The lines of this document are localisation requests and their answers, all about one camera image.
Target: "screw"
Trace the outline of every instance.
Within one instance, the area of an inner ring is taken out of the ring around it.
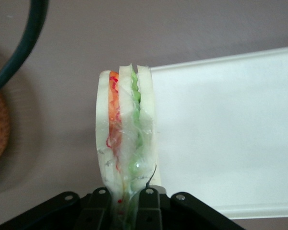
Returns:
[[[153,194],[154,191],[153,191],[151,188],[147,188],[147,189],[146,189],[146,193],[147,193],[147,194]]]
[[[186,199],[186,197],[185,197],[184,195],[182,195],[182,194],[178,194],[178,195],[176,196],[176,198],[177,198],[178,200],[180,200],[180,201]]]
[[[100,190],[98,191],[98,193],[99,193],[99,194],[105,194],[106,191],[105,191],[104,189],[100,189]]]
[[[65,197],[65,200],[71,200],[71,199],[73,199],[72,195],[68,195],[68,196]]]

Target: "gray table surface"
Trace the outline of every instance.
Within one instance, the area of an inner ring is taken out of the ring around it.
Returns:
[[[0,67],[29,0],[0,0]],[[288,46],[288,0],[52,0],[31,56],[4,89],[12,115],[0,160],[0,223],[72,190],[102,185],[95,146],[99,73]],[[236,220],[288,230],[288,218]]]

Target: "black cable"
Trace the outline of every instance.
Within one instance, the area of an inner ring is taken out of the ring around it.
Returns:
[[[43,28],[48,0],[31,0],[30,13],[23,37],[11,58],[0,71],[0,89],[17,72],[30,55]]]

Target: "white bread slice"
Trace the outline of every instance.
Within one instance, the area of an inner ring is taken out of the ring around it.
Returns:
[[[156,147],[156,110],[153,79],[149,67],[138,67],[138,81],[141,91],[140,124],[143,129],[144,154],[150,168],[151,175],[156,166],[156,172],[150,182],[151,185],[161,186],[158,153]]]
[[[120,166],[124,177],[125,185],[130,183],[132,175],[129,173],[129,164],[135,153],[138,129],[133,122],[134,101],[131,88],[132,65],[120,66],[119,71],[119,101],[120,117],[122,123],[122,138],[120,144]]]
[[[96,148],[98,163],[103,183],[108,187],[114,198],[122,196],[122,180],[116,169],[113,151],[107,146],[109,136],[108,118],[108,87],[110,71],[103,71],[99,76],[96,100]]]

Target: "red thread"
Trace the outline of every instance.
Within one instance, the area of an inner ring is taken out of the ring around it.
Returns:
[[[111,149],[112,147],[109,145],[109,139],[110,139],[110,135],[108,136],[108,138],[107,138],[107,140],[106,140],[106,145],[107,145],[108,148]]]

